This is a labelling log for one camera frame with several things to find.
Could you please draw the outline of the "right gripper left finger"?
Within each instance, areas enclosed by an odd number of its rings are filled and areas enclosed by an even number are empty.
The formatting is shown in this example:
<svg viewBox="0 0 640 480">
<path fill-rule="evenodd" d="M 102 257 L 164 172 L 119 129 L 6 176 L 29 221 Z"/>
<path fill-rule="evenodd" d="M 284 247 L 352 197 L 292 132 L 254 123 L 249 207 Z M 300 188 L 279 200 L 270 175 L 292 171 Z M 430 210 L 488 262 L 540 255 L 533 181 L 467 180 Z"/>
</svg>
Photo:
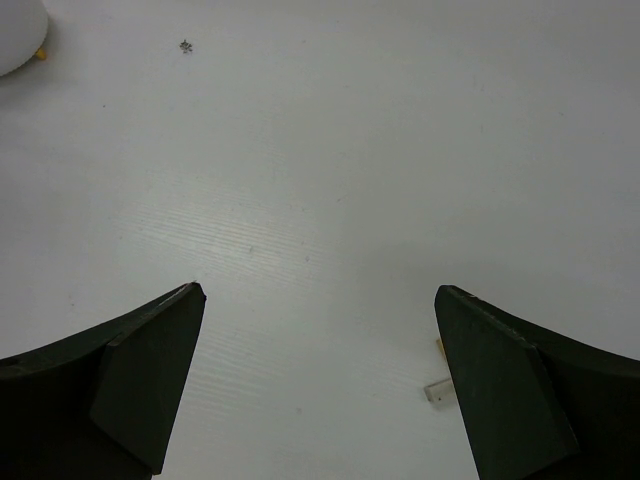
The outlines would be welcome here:
<svg viewBox="0 0 640 480">
<path fill-rule="evenodd" d="M 205 310 L 200 284 L 1 361 L 4 479 L 162 472 Z"/>
</svg>

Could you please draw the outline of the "white eraser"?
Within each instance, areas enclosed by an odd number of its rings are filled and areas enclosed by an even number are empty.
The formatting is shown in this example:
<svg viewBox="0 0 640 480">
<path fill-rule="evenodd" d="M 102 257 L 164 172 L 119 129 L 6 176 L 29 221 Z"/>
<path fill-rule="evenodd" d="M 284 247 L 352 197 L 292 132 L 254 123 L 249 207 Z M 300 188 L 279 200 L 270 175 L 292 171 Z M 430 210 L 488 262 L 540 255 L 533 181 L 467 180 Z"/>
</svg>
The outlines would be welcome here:
<svg viewBox="0 0 640 480">
<path fill-rule="evenodd" d="M 448 408 L 457 401 L 453 381 L 450 378 L 426 385 L 424 393 L 428 402 L 436 409 Z"/>
</svg>

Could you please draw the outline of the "yellow eraser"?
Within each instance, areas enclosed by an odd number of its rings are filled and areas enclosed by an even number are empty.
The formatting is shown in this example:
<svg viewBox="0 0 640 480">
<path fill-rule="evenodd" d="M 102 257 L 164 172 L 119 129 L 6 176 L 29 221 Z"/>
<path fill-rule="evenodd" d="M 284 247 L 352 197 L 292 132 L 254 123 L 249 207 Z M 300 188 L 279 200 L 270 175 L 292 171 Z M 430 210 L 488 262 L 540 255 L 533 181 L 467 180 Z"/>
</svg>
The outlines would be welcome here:
<svg viewBox="0 0 640 480">
<path fill-rule="evenodd" d="M 438 339 L 436 340 L 436 344 L 437 344 L 437 347 L 438 347 L 438 349 L 439 349 L 439 352 L 440 352 L 441 356 L 442 356 L 442 357 L 443 357 L 443 359 L 446 361 L 446 353 L 445 353 L 445 350 L 444 350 L 444 345 L 443 345 L 443 343 L 442 343 L 442 340 L 441 340 L 440 338 L 438 338 Z"/>
</svg>

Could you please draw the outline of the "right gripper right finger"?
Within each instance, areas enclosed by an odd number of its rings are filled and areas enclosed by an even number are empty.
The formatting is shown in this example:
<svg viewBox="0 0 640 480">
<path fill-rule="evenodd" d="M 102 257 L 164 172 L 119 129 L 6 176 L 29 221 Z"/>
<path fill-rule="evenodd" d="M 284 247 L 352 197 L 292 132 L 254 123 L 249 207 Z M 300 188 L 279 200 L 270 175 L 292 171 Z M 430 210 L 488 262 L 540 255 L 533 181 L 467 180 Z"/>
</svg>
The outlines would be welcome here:
<svg viewBox="0 0 640 480">
<path fill-rule="evenodd" d="M 434 307 L 479 478 L 638 478 L 638 361 L 454 285 Z"/>
</svg>

